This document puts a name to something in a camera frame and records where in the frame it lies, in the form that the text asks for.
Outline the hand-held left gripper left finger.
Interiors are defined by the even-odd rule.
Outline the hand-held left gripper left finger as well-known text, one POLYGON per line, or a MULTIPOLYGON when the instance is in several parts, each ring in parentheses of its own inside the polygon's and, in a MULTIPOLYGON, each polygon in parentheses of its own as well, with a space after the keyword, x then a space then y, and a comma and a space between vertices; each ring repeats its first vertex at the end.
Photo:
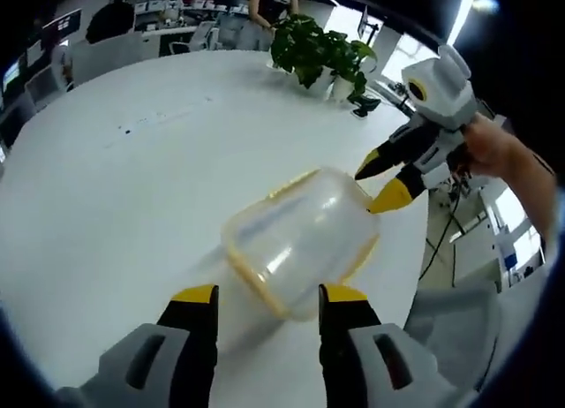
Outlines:
POLYGON ((207 407, 217 364, 219 287, 187 288, 156 323, 105 351, 96 374, 56 392, 59 407, 207 407))

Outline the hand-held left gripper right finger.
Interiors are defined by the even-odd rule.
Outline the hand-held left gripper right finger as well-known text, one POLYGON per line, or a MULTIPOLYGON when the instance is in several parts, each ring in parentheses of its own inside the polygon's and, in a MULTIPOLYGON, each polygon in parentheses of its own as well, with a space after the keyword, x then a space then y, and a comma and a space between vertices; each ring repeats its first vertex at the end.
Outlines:
POLYGON ((319 358, 328 407, 441 407, 447 380, 434 355, 367 296, 342 284, 319 286, 319 358))

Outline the person's right hand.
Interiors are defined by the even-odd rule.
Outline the person's right hand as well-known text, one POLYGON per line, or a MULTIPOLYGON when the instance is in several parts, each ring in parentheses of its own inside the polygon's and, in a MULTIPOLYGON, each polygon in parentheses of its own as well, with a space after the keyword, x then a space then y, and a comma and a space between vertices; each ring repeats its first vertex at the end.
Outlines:
POLYGON ((478 112, 466 126, 463 135, 472 173, 494 178, 510 176, 522 147, 515 136, 478 112))

